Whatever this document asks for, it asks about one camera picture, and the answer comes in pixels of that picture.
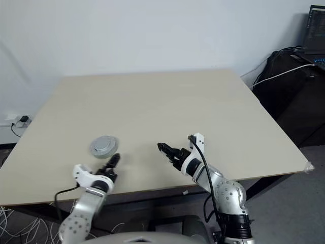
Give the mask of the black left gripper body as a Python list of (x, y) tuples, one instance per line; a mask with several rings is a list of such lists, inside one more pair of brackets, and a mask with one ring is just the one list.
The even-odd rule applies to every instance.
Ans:
[(108, 177), (113, 183), (115, 183), (118, 175), (114, 172), (114, 168), (103, 167), (98, 169), (96, 175), (102, 175)]

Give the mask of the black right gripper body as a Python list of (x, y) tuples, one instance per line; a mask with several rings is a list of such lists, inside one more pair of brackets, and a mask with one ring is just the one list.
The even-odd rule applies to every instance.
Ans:
[(182, 165), (186, 158), (190, 155), (190, 151), (181, 148), (181, 149), (176, 149), (174, 148), (174, 155), (172, 156), (172, 164), (177, 170), (181, 170)]

